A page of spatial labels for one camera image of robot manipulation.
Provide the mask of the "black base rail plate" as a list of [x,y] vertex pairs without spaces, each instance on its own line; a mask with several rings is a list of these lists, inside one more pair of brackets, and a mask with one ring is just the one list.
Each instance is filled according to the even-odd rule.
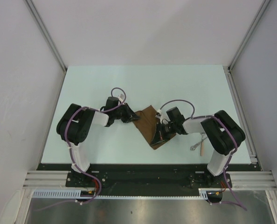
[[38,171],[65,171],[64,186],[100,189],[101,196],[195,196],[199,188],[221,189],[233,171],[260,171],[258,165],[231,164],[225,176],[213,177],[204,164],[93,164],[82,174],[69,164],[40,164]]

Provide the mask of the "right aluminium frame post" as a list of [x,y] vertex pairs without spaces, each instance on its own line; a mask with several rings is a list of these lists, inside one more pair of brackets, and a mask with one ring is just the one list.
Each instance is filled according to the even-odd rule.
[[233,70],[235,67],[238,59],[240,58],[241,54],[243,53],[245,47],[247,46],[248,42],[250,41],[251,37],[253,36],[256,28],[258,27],[260,21],[262,20],[265,12],[267,11],[269,5],[272,3],[272,0],[263,0],[258,11],[255,14],[254,19],[252,20],[246,34],[244,35],[242,42],[239,44],[237,51],[235,52],[233,58],[231,59],[227,69],[229,72]]

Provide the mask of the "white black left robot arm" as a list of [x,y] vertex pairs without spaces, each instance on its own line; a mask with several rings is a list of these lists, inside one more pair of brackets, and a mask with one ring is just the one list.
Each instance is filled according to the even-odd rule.
[[81,186],[88,186],[92,182],[92,174],[87,172],[90,162],[86,158],[84,150],[79,146],[88,136],[92,124],[110,127],[115,120],[130,123],[139,120],[140,117],[125,102],[125,96],[110,96],[101,111],[71,104],[60,119],[56,132],[61,139],[68,144],[72,160],[71,168],[78,172],[76,181]]

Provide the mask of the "brown cloth napkin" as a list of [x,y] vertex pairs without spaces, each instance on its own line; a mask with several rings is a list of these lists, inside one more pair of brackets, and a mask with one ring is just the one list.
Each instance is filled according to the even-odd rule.
[[143,110],[136,111],[135,113],[140,117],[140,119],[133,122],[153,150],[156,150],[165,144],[165,142],[162,142],[160,144],[151,146],[151,141],[156,131],[156,124],[159,122],[159,119],[155,117],[156,112],[157,111],[153,108],[152,105]]

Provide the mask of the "left aluminium frame post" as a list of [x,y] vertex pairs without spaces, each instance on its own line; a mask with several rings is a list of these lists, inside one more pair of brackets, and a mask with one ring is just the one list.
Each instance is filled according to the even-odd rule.
[[38,9],[36,8],[34,2],[32,0],[24,0],[23,1],[29,10],[31,16],[33,17],[41,35],[43,36],[47,46],[49,47],[52,55],[54,56],[55,60],[57,61],[58,65],[60,66],[61,70],[64,74],[67,72],[67,66],[65,65],[58,48],[56,47],[55,42],[53,41],[52,36],[50,35]]

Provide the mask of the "aluminium frame post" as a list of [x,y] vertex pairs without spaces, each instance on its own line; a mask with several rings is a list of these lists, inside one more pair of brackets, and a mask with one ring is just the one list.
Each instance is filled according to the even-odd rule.
[[267,11],[269,5],[272,3],[272,0],[263,0],[258,11],[255,14],[254,19],[252,20],[246,34],[244,35],[242,42],[239,44],[237,51],[235,52],[233,58],[231,59],[227,69],[229,72],[233,70],[235,67],[238,59],[240,58],[241,54],[243,53],[245,47],[247,46],[248,42],[250,41],[251,37],[253,36],[256,28],[258,27],[260,21],[262,20],[265,12]]
[[64,74],[67,72],[67,66],[65,65],[58,48],[56,47],[55,42],[53,41],[52,36],[50,35],[38,9],[36,8],[34,2],[32,0],[24,0],[23,1],[29,10],[31,16],[33,17],[41,35],[43,36],[47,46],[49,47],[52,55],[54,56],[55,60],[57,61],[58,65],[60,66],[61,70]]

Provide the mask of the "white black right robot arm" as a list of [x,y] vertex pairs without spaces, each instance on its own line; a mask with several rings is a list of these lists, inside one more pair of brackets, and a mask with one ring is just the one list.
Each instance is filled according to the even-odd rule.
[[185,118],[178,107],[167,110],[168,120],[164,121],[161,110],[155,117],[159,118],[155,127],[155,134],[150,145],[156,146],[169,141],[173,135],[188,135],[192,133],[205,134],[214,151],[204,181],[209,187],[216,187],[221,182],[223,172],[240,144],[245,141],[245,133],[238,124],[224,111],[214,115],[204,115],[196,118]]

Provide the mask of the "aluminium side rail profile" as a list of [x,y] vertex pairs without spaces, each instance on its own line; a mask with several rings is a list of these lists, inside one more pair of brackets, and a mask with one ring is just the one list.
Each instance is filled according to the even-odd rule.
[[[242,103],[234,82],[230,68],[223,67],[234,101],[239,122],[246,134],[246,145],[253,165],[260,165],[256,147],[250,133],[249,125],[242,107]],[[264,191],[267,196],[267,205],[271,209],[272,217],[277,224],[277,184],[271,171],[233,171],[229,172],[233,183],[233,190],[249,190],[252,192]]]

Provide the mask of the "silver ornate spoon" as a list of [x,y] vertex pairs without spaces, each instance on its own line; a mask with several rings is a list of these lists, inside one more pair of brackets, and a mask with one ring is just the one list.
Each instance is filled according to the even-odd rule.
[[198,143],[196,143],[196,144],[194,144],[193,146],[191,146],[190,147],[190,150],[191,151],[194,151],[199,145],[201,145],[203,142],[204,142],[204,140],[205,139],[207,139],[208,137],[206,136],[206,135],[203,135],[202,137],[201,137],[201,140],[198,142]]

